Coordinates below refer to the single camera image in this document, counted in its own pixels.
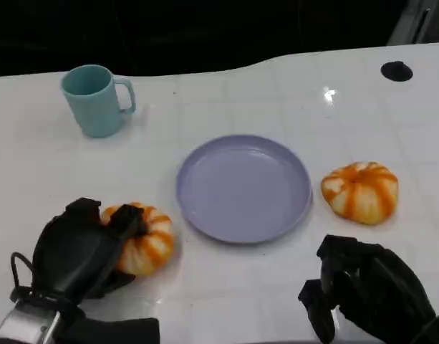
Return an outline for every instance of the cable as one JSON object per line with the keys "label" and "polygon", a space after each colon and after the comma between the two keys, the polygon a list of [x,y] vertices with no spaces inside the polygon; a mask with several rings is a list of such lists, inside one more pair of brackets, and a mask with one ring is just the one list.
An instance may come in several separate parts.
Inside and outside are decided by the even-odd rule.
{"label": "cable", "polygon": [[32,272],[32,274],[33,274],[33,264],[22,253],[13,252],[11,254],[12,277],[14,278],[15,288],[18,288],[20,287],[20,283],[19,283],[19,273],[17,272],[17,266],[16,266],[16,258],[19,258],[26,265],[26,267],[28,267],[28,269]]}

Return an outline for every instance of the white tile surface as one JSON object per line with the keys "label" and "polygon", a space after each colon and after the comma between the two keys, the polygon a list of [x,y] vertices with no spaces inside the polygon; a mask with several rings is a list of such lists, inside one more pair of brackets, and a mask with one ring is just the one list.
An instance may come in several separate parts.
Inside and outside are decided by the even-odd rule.
{"label": "white tile surface", "polygon": [[257,297],[242,295],[198,300],[193,302],[192,312],[193,344],[253,343],[261,340]]}
{"label": "white tile surface", "polygon": [[390,130],[348,133],[345,140],[354,161],[377,161],[385,165],[404,163],[396,137]]}
{"label": "white tile surface", "polygon": [[439,126],[406,128],[397,134],[412,163],[439,163]]}
{"label": "white tile surface", "polygon": [[428,200],[428,208],[439,214],[439,164],[415,167],[420,192]]}
{"label": "white tile surface", "polygon": [[292,285],[291,289],[277,290],[262,297],[262,339],[277,340],[313,340],[316,335],[311,329],[307,311],[298,301],[295,290],[304,283]]}
{"label": "white tile surface", "polygon": [[[413,68],[411,81],[391,82],[380,74],[383,63],[396,59]],[[301,54],[203,75],[131,77],[137,112],[102,140],[82,136],[58,90],[62,75],[0,78],[0,320],[11,307],[12,288],[1,262],[14,250],[30,256],[43,226],[80,196],[103,206],[140,200],[172,217],[179,250],[165,269],[84,304],[102,320],[156,316],[163,344],[314,338],[296,298],[306,279],[319,276],[316,250],[326,234],[394,250],[439,312],[439,45]],[[118,94],[127,106],[125,90]],[[200,144],[230,133],[274,139],[306,164],[312,209],[296,231],[257,247],[230,247],[182,220],[174,195],[180,164]],[[322,177],[334,168],[369,160],[388,165],[400,182],[397,213],[376,227],[334,215],[319,192]],[[28,283],[29,274],[22,272],[22,280]],[[340,339],[363,338],[340,321]]]}
{"label": "white tile surface", "polygon": [[262,100],[276,97],[275,80],[264,64],[229,72],[226,96],[231,100]]}
{"label": "white tile surface", "polygon": [[223,103],[184,105],[181,115],[183,139],[215,138],[231,132],[231,121]]}
{"label": "white tile surface", "polygon": [[312,54],[279,57],[269,65],[283,97],[310,95],[325,86]]}
{"label": "white tile surface", "polygon": [[277,102],[238,102],[231,104],[233,131],[237,134],[283,133]]}
{"label": "white tile surface", "polygon": [[219,102],[224,99],[226,78],[216,73],[182,75],[180,95],[183,102]]}

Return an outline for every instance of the orange pumpkin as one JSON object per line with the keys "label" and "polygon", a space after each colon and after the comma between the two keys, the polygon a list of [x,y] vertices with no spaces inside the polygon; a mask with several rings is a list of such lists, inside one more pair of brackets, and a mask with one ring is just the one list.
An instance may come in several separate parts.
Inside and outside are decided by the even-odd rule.
{"label": "orange pumpkin", "polygon": [[352,163],[321,182],[324,199],[332,210],[363,224],[379,224],[397,206],[397,177],[379,163]]}
{"label": "orange pumpkin", "polygon": [[[148,233],[125,242],[117,269],[135,276],[147,276],[170,259],[175,248],[173,224],[167,215],[153,206],[139,202],[130,205],[144,209],[143,221],[148,226]],[[102,223],[107,224],[119,207],[106,208],[101,214]]]}

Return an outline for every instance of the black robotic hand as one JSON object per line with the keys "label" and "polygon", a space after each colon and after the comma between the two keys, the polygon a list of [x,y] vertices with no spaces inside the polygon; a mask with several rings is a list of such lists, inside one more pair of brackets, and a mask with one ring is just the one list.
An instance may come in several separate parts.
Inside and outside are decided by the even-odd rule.
{"label": "black robotic hand", "polygon": [[[84,298],[103,297],[135,279],[115,266],[124,243],[147,230],[142,209],[121,206],[104,225],[99,206],[91,199],[68,205],[43,229],[32,263],[17,252],[12,254],[11,299],[16,306],[1,324],[1,343],[160,342],[156,319],[99,322],[87,319],[78,307]],[[29,287],[19,285],[16,258],[32,271]]]}
{"label": "black robotic hand", "polygon": [[331,310],[387,344],[439,343],[435,316],[420,280],[394,252],[378,244],[328,235],[317,256],[321,279],[299,294],[319,339],[330,343]]}

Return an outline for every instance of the mug handle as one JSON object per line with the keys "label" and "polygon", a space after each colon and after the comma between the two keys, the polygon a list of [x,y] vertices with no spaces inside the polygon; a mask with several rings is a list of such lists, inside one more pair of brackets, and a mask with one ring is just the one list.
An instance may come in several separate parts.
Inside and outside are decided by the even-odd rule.
{"label": "mug handle", "polygon": [[128,109],[120,109],[120,113],[122,113],[123,115],[129,115],[131,113],[134,113],[136,110],[136,102],[135,91],[133,91],[132,83],[129,80],[124,79],[123,77],[115,77],[114,83],[126,86],[128,92],[130,93],[130,101],[132,102],[132,106],[130,106]]}

